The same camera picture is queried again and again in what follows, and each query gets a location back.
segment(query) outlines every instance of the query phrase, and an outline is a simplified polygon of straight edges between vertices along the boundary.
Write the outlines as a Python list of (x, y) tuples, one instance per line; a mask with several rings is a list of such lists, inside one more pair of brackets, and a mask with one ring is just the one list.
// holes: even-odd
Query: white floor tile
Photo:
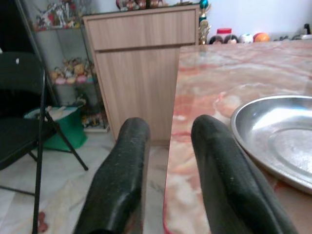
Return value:
[[(40, 210), (46, 213), (47, 234), (69, 234), (73, 231), (84, 200), (98, 167), (114, 146), (111, 133), (88, 134), (88, 140), (77, 149), (89, 167), (84, 171), (74, 155), (44, 150)], [(144, 233), (161, 234), (162, 204), (168, 149), (152, 147), (148, 166)], [(0, 171), (0, 184), (33, 192), (36, 163), (30, 156)], [(0, 234), (30, 234), (34, 198), (0, 190)]]

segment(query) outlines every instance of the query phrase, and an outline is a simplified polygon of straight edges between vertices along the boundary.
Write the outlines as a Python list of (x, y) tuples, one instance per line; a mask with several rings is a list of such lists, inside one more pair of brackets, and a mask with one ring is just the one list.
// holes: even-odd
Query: green bag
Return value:
[[(64, 117), (55, 120), (55, 122), (60, 125), (60, 128), (62, 129), (66, 138), (69, 140), (72, 146), (77, 149), (81, 147), (87, 139), (87, 136), (83, 131), (83, 126), (80, 119), (80, 110), (77, 107), (66, 107), (64, 111), (67, 112), (67, 114), (64, 115)], [(38, 113), (39, 109), (35, 109), (27, 113), (24, 117), (35, 118)], [(43, 146), (47, 149), (69, 151), (69, 148), (59, 134), (55, 134), (53, 137), (48, 139)]]

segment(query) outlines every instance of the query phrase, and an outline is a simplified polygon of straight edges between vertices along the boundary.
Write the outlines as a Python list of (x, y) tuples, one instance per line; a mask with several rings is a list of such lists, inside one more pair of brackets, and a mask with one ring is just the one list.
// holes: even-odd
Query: white wall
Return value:
[[(99, 11), (118, 10), (115, 0), (94, 1)], [(180, 1), (166, 2), (175, 4)], [(305, 23), (312, 27), (312, 0), (210, 0), (210, 3), (208, 21), (212, 28), (209, 36), (213, 36), (217, 28), (231, 27), (237, 36), (267, 32), (274, 39), (282, 35), (293, 36)]]

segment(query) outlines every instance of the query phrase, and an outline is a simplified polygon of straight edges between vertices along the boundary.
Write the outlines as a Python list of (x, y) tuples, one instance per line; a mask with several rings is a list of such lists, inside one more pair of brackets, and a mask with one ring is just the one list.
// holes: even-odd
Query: display shelf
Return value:
[(76, 28), (71, 28), (71, 27), (38, 28), (38, 29), (34, 29), (33, 32), (39, 33), (39, 32), (59, 31), (59, 30), (80, 30), (83, 27), (84, 27), (83, 25), (80, 25), (79, 27), (76, 27)]
[(33, 44), (42, 58), (58, 106), (80, 108), (88, 131), (108, 130), (108, 120), (85, 27), (80, 0), (18, 0)]

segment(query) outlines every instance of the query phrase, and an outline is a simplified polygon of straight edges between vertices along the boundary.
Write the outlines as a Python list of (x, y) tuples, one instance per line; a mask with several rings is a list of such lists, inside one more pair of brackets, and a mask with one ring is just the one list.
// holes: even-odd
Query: white ball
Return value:
[(240, 43), (253, 43), (254, 37), (251, 34), (243, 34), (239, 37)]

